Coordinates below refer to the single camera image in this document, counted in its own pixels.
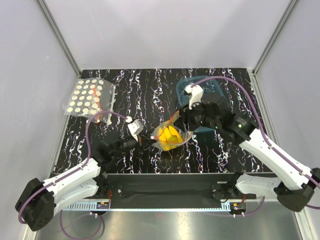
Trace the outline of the clear zip bag orange zipper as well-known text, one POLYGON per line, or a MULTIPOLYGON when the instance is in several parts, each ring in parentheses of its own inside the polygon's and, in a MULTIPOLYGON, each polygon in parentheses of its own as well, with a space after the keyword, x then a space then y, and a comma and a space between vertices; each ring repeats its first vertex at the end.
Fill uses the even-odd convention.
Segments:
POLYGON ((162 151, 170 151, 186 144, 194 135, 193 131, 175 126, 180 120, 180 112, 176 111, 169 120, 162 122, 150 134, 155 142, 151 145, 162 151))

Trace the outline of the yellow toy banana bunch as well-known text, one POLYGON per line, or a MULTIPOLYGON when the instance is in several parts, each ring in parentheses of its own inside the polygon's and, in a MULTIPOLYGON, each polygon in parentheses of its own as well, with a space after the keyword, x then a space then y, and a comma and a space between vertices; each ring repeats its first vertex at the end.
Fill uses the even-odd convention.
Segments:
POLYGON ((169 151, 177 148, 183 142, 180 133, 172 126, 160 127, 157 133, 157 144, 163 151, 169 151))

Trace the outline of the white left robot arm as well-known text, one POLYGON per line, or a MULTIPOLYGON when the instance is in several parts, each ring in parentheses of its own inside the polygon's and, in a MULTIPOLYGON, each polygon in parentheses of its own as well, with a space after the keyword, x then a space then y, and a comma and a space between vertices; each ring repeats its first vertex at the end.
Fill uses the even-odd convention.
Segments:
POLYGON ((119 157, 131 150, 142 152, 153 143, 155 139, 144 133, 112 143, 101 141, 93 155, 75 167, 46 180, 30 180, 15 204, 19 222, 36 232, 69 205, 85 198, 103 198, 109 189, 107 172, 119 157))

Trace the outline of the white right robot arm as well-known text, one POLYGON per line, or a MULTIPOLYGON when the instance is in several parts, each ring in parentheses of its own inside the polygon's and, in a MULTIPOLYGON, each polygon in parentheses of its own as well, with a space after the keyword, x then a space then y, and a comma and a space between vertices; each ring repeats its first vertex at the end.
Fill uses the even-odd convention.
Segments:
POLYGON ((186 129, 199 127, 218 131, 221 137, 254 155, 275 177, 250 176, 235 173, 222 187, 232 198, 254 194, 277 199, 287 209, 300 212, 309 205, 320 184, 320 169, 303 165, 277 146, 252 119, 243 113, 233 113, 224 97, 218 93, 187 94, 187 104, 179 116, 186 129))

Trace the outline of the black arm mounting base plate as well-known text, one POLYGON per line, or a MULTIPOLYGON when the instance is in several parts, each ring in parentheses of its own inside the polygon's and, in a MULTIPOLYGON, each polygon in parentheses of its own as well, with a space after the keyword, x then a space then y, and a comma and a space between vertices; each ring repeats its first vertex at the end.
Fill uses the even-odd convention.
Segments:
MULTIPOLYGON (((107 174, 108 192, 120 198, 134 194, 144 195, 191 195, 211 197, 217 192, 215 199, 231 198, 238 200, 242 193, 228 188, 224 184, 234 186, 242 174, 236 173, 183 173, 183 174, 107 174)), ((86 199, 105 199, 88 197, 86 199)))

